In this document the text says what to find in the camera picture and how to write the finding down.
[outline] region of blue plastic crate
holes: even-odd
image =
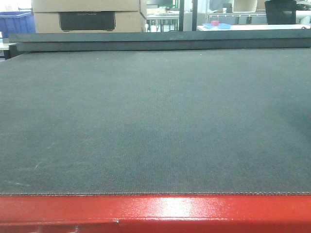
[[[0,32],[3,38],[8,38],[10,33],[35,33],[35,19],[32,12],[0,12]]]
[[[211,25],[210,23],[204,23],[203,26],[207,29],[218,29],[218,30],[221,30],[221,29],[230,29],[231,28],[231,25],[230,24],[226,24],[226,23],[220,23],[218,26],[213,26]]]

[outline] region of textured fabric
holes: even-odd
[[[0,63],[1,194],[311,193],[310,49]]]

